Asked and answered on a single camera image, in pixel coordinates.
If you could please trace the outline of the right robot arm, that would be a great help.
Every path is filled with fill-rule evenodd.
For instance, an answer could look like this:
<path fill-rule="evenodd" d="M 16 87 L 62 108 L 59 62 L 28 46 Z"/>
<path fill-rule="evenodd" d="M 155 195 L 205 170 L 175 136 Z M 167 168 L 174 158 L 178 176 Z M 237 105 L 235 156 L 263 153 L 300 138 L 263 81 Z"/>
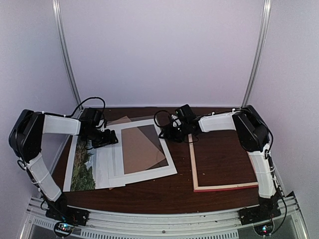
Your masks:
<path fill-rule="evenodd" d="M 159 126 L 158 137 L 174 142 L 184 142 L 189 135 L 197 136 L 211 131 L 236 131 L 241 147 L 251 159 L 258 182 L 259 206 L 255 214 L 265 220 L 275 211 L 279 193 L 271 157 L 273 135 L 252 105 L 200 116 L 189 105 L 184 105 L 174 114 L 169 114 L 168 119 L 168 124 Z"/>

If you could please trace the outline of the clear acrylic sheet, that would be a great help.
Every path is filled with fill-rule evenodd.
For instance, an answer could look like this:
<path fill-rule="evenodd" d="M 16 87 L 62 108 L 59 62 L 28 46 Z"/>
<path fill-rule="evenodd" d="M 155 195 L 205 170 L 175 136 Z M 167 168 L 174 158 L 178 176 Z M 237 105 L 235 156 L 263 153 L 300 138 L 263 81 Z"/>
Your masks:
<path fill-rule="evenodd" d="M 116 130 L 121 137 L 124 173 L 136 173 L 168 165 L 154 125 Z"/>

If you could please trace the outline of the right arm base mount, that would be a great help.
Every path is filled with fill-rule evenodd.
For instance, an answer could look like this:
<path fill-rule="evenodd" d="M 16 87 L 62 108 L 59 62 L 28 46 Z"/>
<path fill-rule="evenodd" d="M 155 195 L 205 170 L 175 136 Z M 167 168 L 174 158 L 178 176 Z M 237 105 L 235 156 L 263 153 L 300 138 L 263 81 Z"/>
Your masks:
<path fill-rule="evenodd" d="M 278 200 L 280 195 L 275 193 L 271 198 L 259 197 L 259 205 L 239 210 L 241 225 L 254 224 L 258 236 L 267 237 L 275 231 L 273 219 L 280 216 Z"/>

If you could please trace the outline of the pink wooden picture frame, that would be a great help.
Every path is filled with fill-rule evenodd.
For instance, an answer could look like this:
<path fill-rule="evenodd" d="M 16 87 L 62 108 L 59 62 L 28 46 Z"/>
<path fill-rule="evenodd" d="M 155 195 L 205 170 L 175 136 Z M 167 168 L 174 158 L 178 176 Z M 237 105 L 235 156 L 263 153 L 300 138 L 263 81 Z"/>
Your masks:
<path fill-rule="evenodd" d="M 193 191 L 194 192 L 218 192 L 218 191 L 231 191 L 239 189 L 257 188 L 258 182 L 251 183 L 240 183 L 240 184 L 228 184 L 228 185 L 217 185 L 217 186 L 199 186 L 198 174 L 196 167 L 194 143 L 192 135 L 188 135 L 189 151 L 190 151 L 190 162 L 191 162 L 191 172 L 193 181 Z"/>

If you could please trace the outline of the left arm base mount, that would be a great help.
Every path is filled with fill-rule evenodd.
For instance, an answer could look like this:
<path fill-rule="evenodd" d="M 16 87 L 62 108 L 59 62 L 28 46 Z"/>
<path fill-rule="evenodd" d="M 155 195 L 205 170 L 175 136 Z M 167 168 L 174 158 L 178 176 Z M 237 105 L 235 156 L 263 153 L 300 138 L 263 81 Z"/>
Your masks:
<path fill-rule="evenodd" d="M 68 206 L 67 198 L 62 195 L 54 202 L 44 197 L 47 204 L 45 216 L 54 219 L 53 231 L 59 238 L 66 238 L 77 226 L 86 226 L 89 211 Z"/>

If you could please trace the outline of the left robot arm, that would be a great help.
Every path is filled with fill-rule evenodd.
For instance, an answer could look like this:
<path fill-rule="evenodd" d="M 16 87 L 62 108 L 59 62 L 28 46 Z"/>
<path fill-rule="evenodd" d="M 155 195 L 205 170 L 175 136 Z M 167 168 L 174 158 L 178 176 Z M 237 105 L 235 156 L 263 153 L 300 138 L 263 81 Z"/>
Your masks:
<path fill-rule="evenodd" d="M 21 112 L 9 134 L 8 143 L 47 200 L 58 201 L 62 191 L 43 161 L 42 136 L 44 134 L 75 135 L 91 141 L 93 148 L 118 143 L 114 130 L 102 128 L 105 125 L 103 116 L 102 111 L 94 108 L 85 109 L 79 119 L 27 109 Z"/>

